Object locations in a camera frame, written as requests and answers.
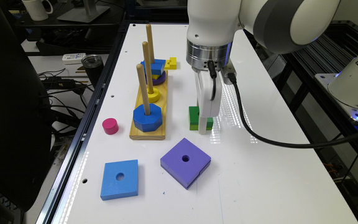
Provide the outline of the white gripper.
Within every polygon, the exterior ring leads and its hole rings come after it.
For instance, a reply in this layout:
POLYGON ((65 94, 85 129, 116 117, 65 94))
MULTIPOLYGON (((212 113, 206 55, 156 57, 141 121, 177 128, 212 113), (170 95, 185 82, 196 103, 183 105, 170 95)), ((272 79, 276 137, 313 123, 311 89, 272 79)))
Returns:
POLYGON ((215 79, 215 97, 213 96, 213 79, 210 77, 210 73, 205 70, 200 70, 199 73, 195 72, 196 92, 198 106, 200 109, 200 117, 198 123, 198 132, 200 134, 206 133, 206 127, 208 123, 207 118, 216 117, 219 114, 221 104, 221 77, 217 75, 215 79))

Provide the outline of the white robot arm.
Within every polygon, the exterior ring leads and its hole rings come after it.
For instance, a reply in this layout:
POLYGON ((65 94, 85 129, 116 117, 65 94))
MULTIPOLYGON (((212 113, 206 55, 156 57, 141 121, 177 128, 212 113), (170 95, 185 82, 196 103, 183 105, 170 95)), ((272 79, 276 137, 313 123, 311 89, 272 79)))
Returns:
POLYGON ((198 131, 219 114, 221 79, 229 73, 234 34, 244 29, 275 54, 302 49, 332 21, 339 0, 188 1, 186 61, 195 73, 198 131))

